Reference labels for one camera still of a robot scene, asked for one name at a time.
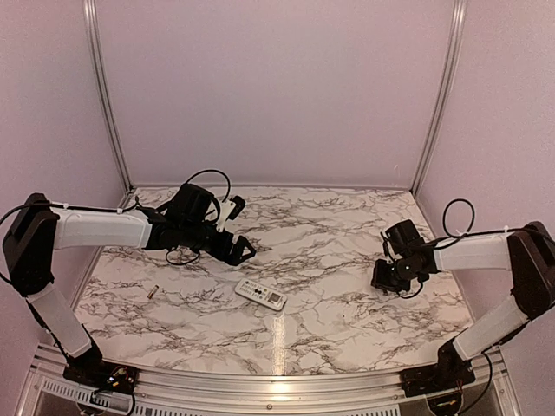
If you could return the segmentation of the white remote control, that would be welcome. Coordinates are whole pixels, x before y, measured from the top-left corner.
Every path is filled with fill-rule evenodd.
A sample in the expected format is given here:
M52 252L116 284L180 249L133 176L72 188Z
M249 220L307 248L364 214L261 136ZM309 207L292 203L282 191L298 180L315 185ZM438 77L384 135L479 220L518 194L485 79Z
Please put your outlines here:
M236 285L235 293L274 311L281 311L287 302L287 296L281 292L248 279L242 279Z

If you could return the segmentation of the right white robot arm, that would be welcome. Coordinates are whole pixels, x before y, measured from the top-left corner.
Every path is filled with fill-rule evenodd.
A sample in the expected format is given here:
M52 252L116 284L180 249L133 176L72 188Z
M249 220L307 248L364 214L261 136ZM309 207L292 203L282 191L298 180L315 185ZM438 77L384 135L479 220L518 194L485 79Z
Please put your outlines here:
M495 344L509 341L529 322L554 306L554 240L539 221L521 228L482 231L427 242L412 221L390 227L383 235L393 260L375 262L372 287L399 294L412 281L456 270L507 270L513 286L498 306L438 351L429 379L447 388L463 374L463 363Z

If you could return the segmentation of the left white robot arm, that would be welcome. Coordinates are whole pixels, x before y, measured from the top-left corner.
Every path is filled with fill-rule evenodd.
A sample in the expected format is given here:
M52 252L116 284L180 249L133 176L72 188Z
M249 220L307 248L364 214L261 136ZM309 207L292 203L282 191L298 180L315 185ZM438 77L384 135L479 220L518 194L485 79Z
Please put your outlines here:
M183 247L238 266L254 257L256 251L245 237L234 236L225 225L244 208L245 201L239 196L219 201L194 184L182 185L158 208L77 207L33 193L23 205L11 210L15 219L3 239L8 270L3 280L26 300L68 364L88 384L100 386L109 378L109 366L54 286L54 252L104 246L171 252Z

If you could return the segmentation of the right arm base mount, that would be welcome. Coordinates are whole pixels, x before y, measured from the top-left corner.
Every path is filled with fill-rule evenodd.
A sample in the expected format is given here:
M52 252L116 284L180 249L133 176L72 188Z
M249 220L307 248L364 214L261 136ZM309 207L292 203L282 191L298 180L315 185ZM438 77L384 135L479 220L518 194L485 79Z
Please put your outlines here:
M438 393L475 382L472 365L464 362L455 369L439 364L411 367L400 372L402 390L406 397Z

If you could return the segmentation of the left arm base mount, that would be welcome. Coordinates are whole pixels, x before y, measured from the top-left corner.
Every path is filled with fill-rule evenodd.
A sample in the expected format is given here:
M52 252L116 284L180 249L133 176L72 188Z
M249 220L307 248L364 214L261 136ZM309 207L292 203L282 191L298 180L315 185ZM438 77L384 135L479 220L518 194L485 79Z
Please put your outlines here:
M131 394L134 392L139 370L137 367L103 361L99 366L87 371L77 367L66 366L62 376L99 392Z

